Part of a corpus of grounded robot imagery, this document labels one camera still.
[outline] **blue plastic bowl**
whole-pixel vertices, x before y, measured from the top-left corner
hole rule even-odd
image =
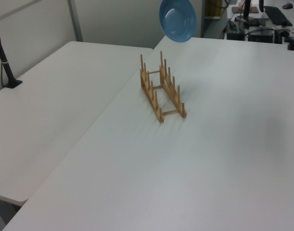
[[[195,35],[196,15],[189,0],[163,0],[159,18],[165,35],[175,42],[186,42]]]

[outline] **black box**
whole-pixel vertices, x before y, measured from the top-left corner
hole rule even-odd
[[[248,41],[273,43],[274,31],[270,27],[250,27]]]
[[[243,22],[234,22],[235,29],[231,28],[229,21],[227,22],[226,38],[227,40],[244,41],[244,25]]]

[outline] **computer keyboard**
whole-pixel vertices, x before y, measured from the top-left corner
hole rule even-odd
[[[280,11],[278,7],[264,6],[265,12],[269,19],[274,25],[280,26],[283,21],[287,22],[287,26],[292,26],[293,24],[285,17],[285,15]]]

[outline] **white table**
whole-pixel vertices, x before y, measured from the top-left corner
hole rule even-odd
[[[22,205],[152,49],[70,42],[0,91],[0,199]]]
[[[229,5],[229,7],[227,8],[227,18],[230,19],[233,16],[232,13],[232,7],[234,6],[238,6],[238,2],[240,2],[240,0],[237,1],[236,5]],[[287,4],[288,2],[292,3],[293,8],[285,10],[282,8],[283,5]],[[251,13],[249,14],[250,17],[253,18],[268,18],[267,14],[265,12],[260,12],[259,7],[258,7],[258,0],[252,0],[252,6],[256,6],[258,8],[258,12],[259,13]],[[294,32],[294,1],[292,0],[264,0],[264,5],[265,6],[274,6],[274,7],[278,7],[282,13],[285,15],[285,17],[293,24],[293,26],[287,26],[286,29],[291,30],[292,32]],[[237,17],[239,14],[235,14],[232,18],[232,21],[234,21],[234,18]],[[282,29],[281,26],[276,26],[272,23],[272,21],[270,19],[266,20],[266,26],[273,28],[273,29]]]
[[[160,124],[136,71],[5,231],[294,231],[294,51],[164,37],[147,69],[160,50],[187,117]]]

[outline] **gray floor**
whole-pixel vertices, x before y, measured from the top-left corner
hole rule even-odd
[[[231,0],[230,5],[236,5],[237,0]],[[224,11],[219,20],[205,19],[204,38],[219,39],[222,29],[227,24],[227,10]]]
[[[0,200],[0,231],[4,229],[19,209],[19,206]]]

